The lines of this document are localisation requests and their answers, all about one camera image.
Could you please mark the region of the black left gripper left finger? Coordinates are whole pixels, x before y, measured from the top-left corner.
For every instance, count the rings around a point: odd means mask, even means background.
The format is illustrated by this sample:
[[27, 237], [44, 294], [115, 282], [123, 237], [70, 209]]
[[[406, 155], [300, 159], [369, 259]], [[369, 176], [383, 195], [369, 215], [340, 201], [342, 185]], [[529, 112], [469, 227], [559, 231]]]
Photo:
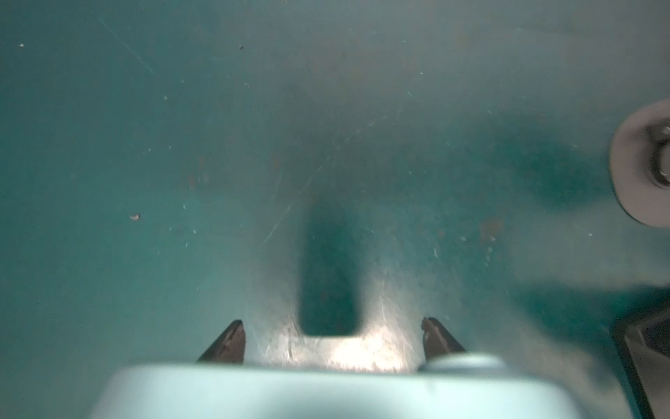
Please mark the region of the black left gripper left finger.
[[205, 350], [198, 361], [243, 364], [245, 349], [244, 323], [240, 319], [236, 319]]

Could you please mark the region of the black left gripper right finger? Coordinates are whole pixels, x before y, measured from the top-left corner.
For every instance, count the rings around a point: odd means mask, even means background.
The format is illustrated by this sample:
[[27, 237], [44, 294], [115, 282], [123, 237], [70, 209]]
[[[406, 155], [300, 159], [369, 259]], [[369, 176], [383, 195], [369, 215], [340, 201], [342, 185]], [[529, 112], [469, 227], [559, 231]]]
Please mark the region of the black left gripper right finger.
[[434, 361], [447, 355], [466, 352], [463, 345], [458, 342], [438, 319], [424, 317], [420, 327], [423, 332], [422, 345], [426, 362]]

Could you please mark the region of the black phone light blue edge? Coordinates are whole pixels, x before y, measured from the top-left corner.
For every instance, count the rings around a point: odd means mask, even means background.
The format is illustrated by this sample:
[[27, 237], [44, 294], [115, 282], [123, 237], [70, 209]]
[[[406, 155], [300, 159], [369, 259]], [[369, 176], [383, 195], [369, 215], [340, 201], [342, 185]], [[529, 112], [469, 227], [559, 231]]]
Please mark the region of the black phone light blue edge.
[[497, 357], [454, 354], [412, 374], [155, 365], [116, 374], [94, 418], [579, 418], [562, 387]]

